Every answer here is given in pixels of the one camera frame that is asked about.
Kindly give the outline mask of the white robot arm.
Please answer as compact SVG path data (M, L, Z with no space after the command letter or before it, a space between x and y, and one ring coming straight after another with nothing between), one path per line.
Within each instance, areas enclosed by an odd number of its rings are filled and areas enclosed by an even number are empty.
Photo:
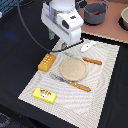
M68 45L78 43L84 21L75 9L75 0L44 2L42 22Z

